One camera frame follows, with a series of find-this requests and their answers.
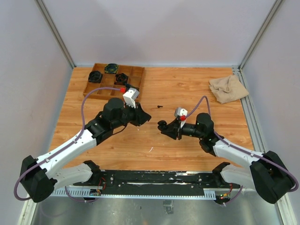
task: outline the wooden surface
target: wooden surface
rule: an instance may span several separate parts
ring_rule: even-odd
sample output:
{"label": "wooden surface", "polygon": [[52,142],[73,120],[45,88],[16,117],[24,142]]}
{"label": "wooden surface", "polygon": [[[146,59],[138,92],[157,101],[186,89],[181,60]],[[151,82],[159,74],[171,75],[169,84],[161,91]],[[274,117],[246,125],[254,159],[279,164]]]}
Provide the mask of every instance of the wooden surface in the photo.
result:
{"label": "wooden surface", "polygon": [[[51,150],[74,136],[82,126],[80,106],[90,71],[91,68],[73,71]],[[228,160],[205,153],[197,138],[184,136],[180,141],[173,140],[157,129],[159,120],[171,122],[179,106],[191,111],[203,95],[210,100],[215,130],[230,141],[253,149],[240,101],[221,105],[208,87],[210,79],[230,74],[230,68],[146,68],[141,104],[152,116],[150,122],[141,127],[129,124],[125,131],[84,152],[67,166],[93,160],[102,169],[211,171]],[[88,99],[84,108],[86,122],[93,119],[106,102]],[[187,122],[195,123],[200,112],[207,112],[205,101]]]}

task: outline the red tip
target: red tip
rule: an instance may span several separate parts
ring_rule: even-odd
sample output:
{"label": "red tip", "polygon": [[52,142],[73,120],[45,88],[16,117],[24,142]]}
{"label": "red tip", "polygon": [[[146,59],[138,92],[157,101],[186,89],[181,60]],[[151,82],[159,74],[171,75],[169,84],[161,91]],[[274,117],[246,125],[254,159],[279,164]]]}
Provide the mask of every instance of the red tip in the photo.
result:
{"label": "red tip", "polygon": [[125,93],[125,92],[126,92],[126,88],[120,88],[120,91],[121,91],[122,93]]}
{"label": "red tip", "polygon": [[186,116],[180,116],[180,120],[181,121],[184,121],[184,120],[186,120],[187,118],[186,118]]}

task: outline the towel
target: towel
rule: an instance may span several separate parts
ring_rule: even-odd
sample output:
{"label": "towel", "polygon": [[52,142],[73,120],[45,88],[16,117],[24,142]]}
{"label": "towel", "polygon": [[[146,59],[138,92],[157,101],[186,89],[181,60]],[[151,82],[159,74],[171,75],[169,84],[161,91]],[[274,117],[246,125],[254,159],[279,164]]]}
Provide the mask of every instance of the towel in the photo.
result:
{"label": "towel", "polygon": [[221,104],[232,102],[249,95],[235,75],[210,80],[210,90]]}

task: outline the white wall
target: white wall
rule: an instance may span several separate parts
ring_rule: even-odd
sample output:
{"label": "white wall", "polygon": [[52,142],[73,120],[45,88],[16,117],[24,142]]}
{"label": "white wall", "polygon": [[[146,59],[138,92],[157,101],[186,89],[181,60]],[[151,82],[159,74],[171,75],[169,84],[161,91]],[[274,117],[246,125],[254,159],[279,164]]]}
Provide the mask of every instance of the white wall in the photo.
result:
{"label": "white wall", "polygon": [[[269,150],[300,180],[300,1],[285,1],[244,69]],[[300,222],[300,190],[289,194]]]}
{"label": "white wall", "polygon": [[274,0],[44,0],[77,65],[238,65]]}
{"label": "white wall", "polygon": [[2,0],[0,31],[0,224],[14,225],[22,159],[48,150],[71,68],[33,0]]}

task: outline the purple cable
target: purple cable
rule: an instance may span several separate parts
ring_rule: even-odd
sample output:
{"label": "purple cable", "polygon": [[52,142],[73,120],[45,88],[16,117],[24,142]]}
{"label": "purple cable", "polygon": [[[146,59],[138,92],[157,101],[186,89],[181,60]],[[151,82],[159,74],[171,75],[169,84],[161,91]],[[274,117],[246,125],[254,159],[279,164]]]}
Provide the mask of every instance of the purple cable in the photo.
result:
{"label": "purple cable", "polygon": [[[74,144],[82,135],[83,135],[83,132],[84,132],[84,126],[85,126],[85,119],[84,119],[84,114],[83,114],[83,107],[84,107],[84,103],[86,101],[86,99],[91,95],[91,93],[97,91],[97,90],[120,90],[120,88],[109,88],[109,87],[103,87],[103,88],[96,88],[92,91],[90,91],[83,99],[82,101],[82,104],[81,104],[81,118],[82,118],[82,128],[81,128],[81,131],[79,133],[79,135],[72,141],[70,142],[69,144],[67,144],[66,146],[64,146],[63,148],[61,148],[60,150],[58,150],[57,152],[55,152],[53,155],[49,156],[48,159],[52,159],[53,157],[57,156],[58,154],[60,154],[62,151],[66,150],[68,147],[70,147],[72,144]],[[24,173],[22,173],[22,175],[19,177],[19,179],[17,180],[17,182],[15,183],[15,187],[14,187],[14,195],[15,195],[15,198],[17,200],[20,200],[20,201],[26,201],[26,200],[29,200],[31,199],[30,197],[28,198],[21,198],[18,193],[17,193],[17,189],[18,189],[18,186],[19,186],[19,183],[21,182],[21,180],[32,170],[34,170],[35,168],[37,168],[38,166],[42,165],[43,163],[46,162],[47,159],[44,159],[43,161],[39,162],[38,164],[34,165],[33,167],[29,168],[28,170],[26,170]]]}
{"label": "purple cable", "polygon": [[228,203],[231,203],[234,201],[234,199],[236,199],[240,193],[242,192],[242,189],[244,188],[244,186],[241,186],[240,189],[239,189],[239,192],[235,195],[235,197],[233,197],[232,199],[230,199],[228,202],[226,202],[225,204],[228,204]]}
{"label": "purple cable", "polygon": [[292,173],[289,172],[287,169],[285,169],[285,168],[283,168],[282,166],[280,166],[280,165],[278,165],[278,164],[276,164],[276,163],[274,163],[274,162],[268,160],[267,158],[264,158],[264,157],[262,157],[262,156],[256,155],[256,154],[254,154],[254,153],[250,153],[250,152],[248,152],[248,151],[246,151],[246,150],[243,150],[243,149],[241,149],[241,148],[239,148],[239,147],[237,147],[237,146],[235,146],[235,145],[232,145],[232,144],[228,143],[227,141],[225,141],[222,137],[220,137],[220,135],[218,135],[216,131],[214,131],[214,133],[215,133],[215,135],[216,135],[223,143],[227,144],[228,146],[230,146],[230,147],[232,147],[232,148],[234,148],[234,149],[236,149],[236,150],[239,150],[239,151],[241,151],[241,152],[243,152],[243,153],[245,153],[245,154],[248,154],[248,155],[253,154],[254,157],[259,158],[259,159],[261,159],[261,160],[263,160],[263,161],[265,161],[265,162],[267,162],[267,163],[270,163],[271,165],[277,167],[279,170],[285,172],[285,173],[286,173],[287,175],[289,175],[289,176],[294,180],[294,182],[295,182],[295,187],[292,188],[291,190],[289,190],[288,192],[294,192],[294,191],[297,191],[297,189],[299,188],[299,182],[297,181],[297,179],[295,178],[295,176],[292,175]]}
{"label": "purple cable", "polygon": [[204,98],[206,99],[208,114],[210,115],[210,103],[208,101],[207,96],[203,95],[202,98],[200,99],[200,101],[198,102],[198,104],[195,106],[195,108],[190,113],[187,114],[186,118],[189,117],[190,115],[192,115],[193,112],[195,112],[195,110],[199,107],[199,105],[201,104],[201,102],[203,101]]}

